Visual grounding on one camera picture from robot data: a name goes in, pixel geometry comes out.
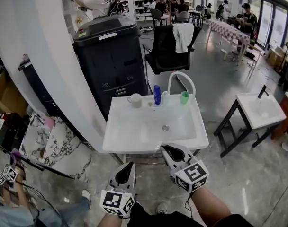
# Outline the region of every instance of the white sink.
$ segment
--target white sink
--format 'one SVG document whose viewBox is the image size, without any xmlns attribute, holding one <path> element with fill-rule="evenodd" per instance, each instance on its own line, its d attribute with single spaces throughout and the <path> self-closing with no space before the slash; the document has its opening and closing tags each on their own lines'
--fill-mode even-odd
<svg viewBox="0 0 288 227">
<path fill-rule="evenodd" d="M 142 107 L 132 108 L 127 97 L 112 98 L 103 150 L 113 153 L 153 153 L 162 143 L 177 143 L 189 149 L 208 146 L 198 104 L 182 105 L 180 95 L 168 103 L 149 106 L 153 96 L 142 96 Z"/>
<path fill-rule="evenodd" d="M 279 123 L 286 119 L 279 103 L 273 95 L 237 94 L 236 98 L 243 109 L 252 129 Z"/>
</svg>

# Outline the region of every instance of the person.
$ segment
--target person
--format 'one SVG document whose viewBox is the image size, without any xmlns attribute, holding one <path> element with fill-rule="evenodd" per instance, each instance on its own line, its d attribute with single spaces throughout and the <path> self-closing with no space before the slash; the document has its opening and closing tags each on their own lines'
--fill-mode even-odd
<svg viewBox="0 0 288 227">
<path fill-rule="evenodd" d="M 208 4 L 206 10 L 207 10 L 207 19 L 211 19 L 211 14 L 213 14 L 213 11 L 211 10 L 211 3 Z"/>
<path fill-rule="evenodd" d="M 0 227 L 63 227 L 66 226 L 65 222 L 70 225 L 76 218 L 90 210 L 90 193 L 83 190 L 81 200 L 76 204 L 64 204 L 57 208 L 57 212 L 52 208 L 35 211 L 27 201 L 22 185 L 25 178 L 22 165 L 16 166 L 15 171 L 18 175 L 14 182 L 14 188 L 18 193 L 19 207 L 9 206 L 10 192 L 8 188 L 4 188 L 5 205 L 0 205 Z"/>
<path fill-rule="evenodd" d="M 250 38 L 253 37 L 253 31 L 255 26 L 255 15 L 251 13 L 251 8 L 248 3 L 245 3 L 243 5 L 243 8 L 245 9 L 245 13 L 242 15 L 241 19 L 236 19 L 241 24 L 241 32 L 248 35 Z M 236 51 L 233 51 L 234 54 L 239 55 L 241 52 L 241 49 L 245 49 L 245 45 L 241 48 L 240 46 L 237 48 Z"/>
<path fill-rule="evenodd" d="M 228 20 L 228 15 L 230 13 L 230 10 L 229 10 L 229 6 L 228 6 L 228 1 L 227 0 L 224 0 L 224 2 L 222 3 L 222 6 L 223 6 L 223 9 L 222 9 L 222 21 L 223 22 L 227 22 Z"/>
<path fill-rule="evenodd" d="M 187 12 L 189 7 L 185 4 L 184 0 L 180 0 L 180 4 L 177 6 L 178 13 Z"/>
<path fill-rule="evenodd" d="M 92 10 L 93 18 L 106 16 L 109 12 L 110 5 L 115 0 L 89 0 L 83 2 L 82 0 L 71 0 L 80 5 L 80 7 L 86 7 Z"/>
<path fill-rule="evenodd" d="M 175 12 L 175 9 L 177 9 L 177 0 L 172 0 L 171 1 L 171 13 L 174 13 Z"/>
<path fill-rule="evenodd" d="M 161 19 L 166 19 L 169 17 L 169 12 L 166 8 L 165 0 L 160 0 L 160 2 L 155 5 L 155 9 L 162 13 Z"/>
<path fill-rule="evenodd" d="M 155 5 L 160 2 L 160 0 L 153 0 L 152 4 L 150 5 L 151 9 L 155 9 Z"/>
<path fill-rule="evenodd" d="M 190 195 L 203 222 L 207 227 L 242 226 L 253 227 L 241 215 L 231 214 L 229 208 L 219 200 L 207 187 L 200 187 Z M 117 215 L 105 214 L 98 227 L 120 227 L 122 219 Z M 130 220 L 127 227 L 202 227 L 195 220 L 179 213 L 167 214 L 167 206 L 161 203 L 156 215 L 149 215 L 144 208 L 136 202 L 131 208 Z"/>
</svg>

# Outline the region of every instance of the backpack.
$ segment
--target backpack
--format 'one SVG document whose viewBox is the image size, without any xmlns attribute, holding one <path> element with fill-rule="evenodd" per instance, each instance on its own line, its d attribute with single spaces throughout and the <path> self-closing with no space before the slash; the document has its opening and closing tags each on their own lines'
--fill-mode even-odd
<svg viewBox="0 0 288 227">
<path fill-rule="evenodd" d="M 222 11 L 224 10 L 224 6 L 223 4 L 221 4 L 219 7 L 218 7 L 218 11 L 216 12 L 216 19 L 219 19 L 221 17 L 221 14 L 222 14 Z"/>
</svg>

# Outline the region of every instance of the sneaker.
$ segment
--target sneaker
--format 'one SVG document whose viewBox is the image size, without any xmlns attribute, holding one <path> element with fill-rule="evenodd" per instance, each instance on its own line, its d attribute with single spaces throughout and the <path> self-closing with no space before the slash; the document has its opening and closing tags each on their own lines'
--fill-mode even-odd
<svg viewBox="0 0 288 227">
<path fill-rule="evenodd" d="M 238 51 L 231 51 L 232 54 L 235 54 L 235 55 L 239 55 L 240 53 Z"/>
<path fill-rule="evenodd" d="M 157 214 L 167 214 L 167 205 L 165 203 L 160 203 L 156 212 Z"/>
<path fill-rule="evenodd" d="M 85 197 L 85 198 L 87 198 L 89 200 L 89 202 L 90 202 L 90 208 L 89 209 L 91 209 L 91 196 L 90 196 L 89 191 L 83 190 L 82 191 L 82 197 Z"/>
</svg>

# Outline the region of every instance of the gray floor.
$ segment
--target gray floor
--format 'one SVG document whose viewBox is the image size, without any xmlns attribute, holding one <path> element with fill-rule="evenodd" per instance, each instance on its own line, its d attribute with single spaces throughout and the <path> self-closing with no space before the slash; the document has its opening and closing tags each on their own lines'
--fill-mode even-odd
<svg viewBox="0 0 288 227">
<path fill-rule="evenodd" d="M 248 80 L 250 68 L 246 64 L 236 67 L 233 62 L 223 61 L 224 54 L 220 52 L 222 47 L 212 44 L 219 41 L 216 35 L 212 36 L 205 49 L 207 31 L 205 25 L 194 44 L 190 70 L 186 71 L 196 86 L 196 99 L 210 142 L 198 158 L 203 160 L 210 172 L 208 188 L 228 205 L 232 213 L 241 214 L 254 226 L 260 227 L 288 184 L 288 152 L 279 146 L 283 139 L 271 141 L 267 138 L 255 149 L 251 147 L 252 142 L 246 142 L 221 159 L 221 148 L 212 132 L 231 107 L 236 93 L 258 93 L 267 84 L 280 100 L 283 94 L 275 84 L 278 75 L 262 59 Z M 141 42 L 152 45 L 153 41 L 141 39 Z M 149 77 L 152 85 L 158 84 L 162 90 L 166 90 L 169 73 L 155 76 L 150 71 Z M 174 83 L 173 93 L 179 93 L 181 88 Z M 39 174 L 28 167 L 27 184 L 42 191 L 55 206 L 65 203 L 65 198 L 70 203 L 75 202 L 83 188 L 89 189 L 92 208 L 85 222 L 89 226 L 96 226 L 104 215 L 99 207 L 100 192 L 105 188 L 110 172 L 116 167 L 116 162 L 109 155 L 93 153 L 87 183 L 65 179 L 49 172 Z M 169 212 L 178 210 L 190 216 L 190 212 L 184 208 L 187 194 L 169 180 L 164 165 L 137 166 L 136 189 L 138 201 L 148 212 L 154 213 L 157 204 L 165 201 Z M 193 217 L 202 223 L 194 206 L 192 209 Z M 264 226 L 288 226 L 288 188 Z"/>
</svg>

